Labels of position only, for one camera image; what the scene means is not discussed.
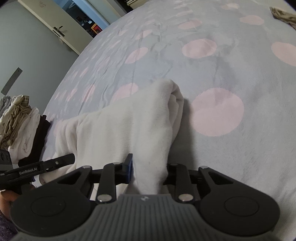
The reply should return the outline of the person left hand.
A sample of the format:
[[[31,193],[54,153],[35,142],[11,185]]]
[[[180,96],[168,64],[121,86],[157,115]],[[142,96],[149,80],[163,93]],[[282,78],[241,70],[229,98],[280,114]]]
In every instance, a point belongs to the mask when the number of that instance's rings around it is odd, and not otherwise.
[[[16,192],[13,192],[11,190],[1,190],[1,203],[0,203],[0,208],[1,208],[1,213],[8,219],[10,220],[10,209],[12,203],[17,200],[20,197],[19,194]]]

